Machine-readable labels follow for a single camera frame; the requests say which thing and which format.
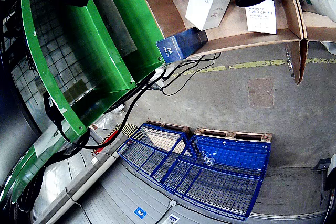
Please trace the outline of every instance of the blue box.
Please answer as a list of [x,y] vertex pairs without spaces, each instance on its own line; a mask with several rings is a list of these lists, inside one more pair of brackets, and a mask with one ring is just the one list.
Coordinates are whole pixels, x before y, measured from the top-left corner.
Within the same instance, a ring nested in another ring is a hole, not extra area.
[[184,60],[200,49],[208,38],[205,31],[196,27],[183,31],[156,43],[165,63]]

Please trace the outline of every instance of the yellow floor marking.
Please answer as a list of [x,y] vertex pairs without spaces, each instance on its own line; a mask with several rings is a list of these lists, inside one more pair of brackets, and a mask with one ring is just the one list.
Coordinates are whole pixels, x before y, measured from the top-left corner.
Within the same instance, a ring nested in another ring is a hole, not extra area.
[[[324,64],[336,64],[336,59],[318,59],[318,58],[309,58],[306,59],[306,63],[324,63]],[[216,67],[209,67],[202,69],[197,73],[208,73],[208,72],[217,72],[217,71],[224,71],[229,69],[242,69],[242,68],[255,68],[255,67],[266,67],[266,66],[280,66],[284,65],[286,62],[284,60],[263,60],[263,61],[252,61],[252,62],[244,62],[244,63],[237,63],[228,66],[216,66]],[[184,76],[189,74],[194,74],[196,70],[189,70],[183,73]],[[175,73],[172,77],[176,77],[180,74]]]

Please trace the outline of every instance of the small square floor panel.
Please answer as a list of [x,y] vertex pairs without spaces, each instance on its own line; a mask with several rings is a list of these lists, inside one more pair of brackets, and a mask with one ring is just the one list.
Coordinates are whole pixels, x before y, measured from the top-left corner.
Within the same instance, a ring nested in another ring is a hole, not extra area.
[[269,108],[274,105],[274,82],[271,79],[248,80],[248,102],[251,107]]

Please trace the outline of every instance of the blue wire mesh cage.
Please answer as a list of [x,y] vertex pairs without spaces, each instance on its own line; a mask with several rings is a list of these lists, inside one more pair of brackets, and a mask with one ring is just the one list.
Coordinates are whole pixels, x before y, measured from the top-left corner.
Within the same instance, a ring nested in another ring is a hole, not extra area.
[[194,134],[161,183],[201,208],[235,219],[251,213],[270,143]]
[[117,152],[139,173],[158,183],[186,144],[185,132],[143,124]]
[[185,201],[245,220],[265,176],[270,143],[142,125],[118,150],[140,174]]

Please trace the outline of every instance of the wooden pallet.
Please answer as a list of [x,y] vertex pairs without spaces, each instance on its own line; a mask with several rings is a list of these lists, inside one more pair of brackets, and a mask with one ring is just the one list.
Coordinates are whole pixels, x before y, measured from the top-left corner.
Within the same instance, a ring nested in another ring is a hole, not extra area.
[[252,132],[210,130],[205,128],[197,128],[194,134],[243,140],[243,141],[260,142],[260,143],[271,143],[272,141],[271,133],[252,133]]
[[175,124],[170,124],[170,123],[156,122],[156,121],[147,121],[146,124],[158,126],[158,127],[169,129],[169,130],[185,132],[187,135],[190,134],[189,127],[185,127],[185,126],[180,126],[180,125],[175,125]]

